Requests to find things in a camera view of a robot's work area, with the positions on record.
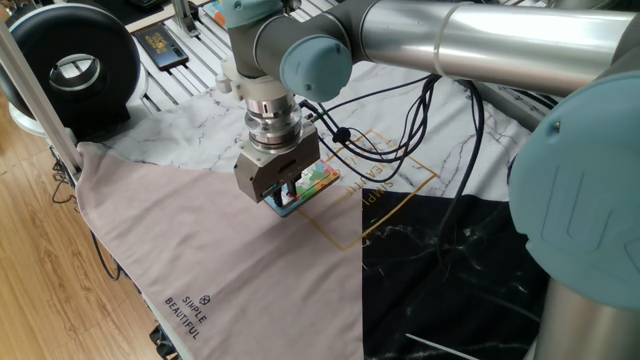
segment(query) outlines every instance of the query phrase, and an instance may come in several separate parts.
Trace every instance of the gray cloth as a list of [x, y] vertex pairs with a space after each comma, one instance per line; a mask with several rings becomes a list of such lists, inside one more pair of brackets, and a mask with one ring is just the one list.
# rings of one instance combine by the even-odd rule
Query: gray cloth
[[[80, 151], [82, 215], [195, 359], [363, 358], [360, 246], [256, 205], [232, 174]], [[344, 191], [305, 206], [360, 233], [358, 197], [331, 205]]]

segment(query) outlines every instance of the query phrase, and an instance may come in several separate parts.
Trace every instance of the cable connector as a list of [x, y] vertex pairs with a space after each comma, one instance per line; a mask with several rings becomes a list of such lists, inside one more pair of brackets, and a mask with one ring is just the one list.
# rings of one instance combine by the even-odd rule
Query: cable connector
[[309, 102], [309, 100], [307, 100], [307, 99], [304, 99], [304, 100], [300, 101], [300, 102], [298, 103], [298, 105], [300, 105], [300, 107], [303, 107], [303, 108], [305, 108], [305, 109], [307, 109], [307, 110], [311, 111], [311, 112], [312, 112], [312, 113], [314, 113], [314, 114], [318, 114], [318, 113], [320, 112], [320, 110], [318, 110], [318, 108], [317, 108], [317, 107], [313, 106], [313, 104], [311, 104], [311, 103]]
[[334, 143], [340, 143], [344, 145], [347, 141], [351, 140], [351, 130], [341, 127], [338, 128], [335, 134], [333, 134], [333, 138], [331, 138]]

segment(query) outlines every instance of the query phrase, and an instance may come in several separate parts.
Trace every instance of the black marble fabric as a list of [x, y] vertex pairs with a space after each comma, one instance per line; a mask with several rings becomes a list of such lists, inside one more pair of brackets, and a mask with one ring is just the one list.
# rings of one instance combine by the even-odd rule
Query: black marble fabric
[[[368, 198], [365, 191], [363, 198]], [[363, 229], [407, 194], [385, 192], [363, 209]], [[463, 196], [444, 231], [452, 199], [414, 196], [363, 239], [365, 358], [453, 360], [412, 334], [481, 360], [524, 358], [539, 323], [548, 276], [515, 231], [508, 204]]]

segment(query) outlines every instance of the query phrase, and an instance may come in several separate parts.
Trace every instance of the pink cloth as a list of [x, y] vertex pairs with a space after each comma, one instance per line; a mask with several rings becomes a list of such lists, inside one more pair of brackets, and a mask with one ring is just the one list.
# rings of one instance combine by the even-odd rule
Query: pink cloth
[[[361, 246], [342, 251], [299, 213], [256, 205], [233, 174], [80, 151], [82, 215], [195, 359], [363, 358]], [[344, 191], [305, 211], [361, 234], [361, 196], [335, 205]]]

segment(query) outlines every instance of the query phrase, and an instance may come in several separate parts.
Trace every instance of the blue joint cap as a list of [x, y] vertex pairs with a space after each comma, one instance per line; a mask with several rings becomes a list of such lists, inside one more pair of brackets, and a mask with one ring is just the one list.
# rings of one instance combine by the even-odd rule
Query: blue joint cap
[[324, 102], [340, 94], [352, 67], [351, 53], [342, 43], [327, 35], [312, 35], [284, 54], [280, 81], [294, 94]]
[[224, 0], [222, 2], [222, 15], [228, 29], [251, 24], [281, 11], [282, 1], [280, 0]]
[[593, 82], [556, 106], [516, 158], [509, 207], [551, 277], [640, 311], [640, 72]]

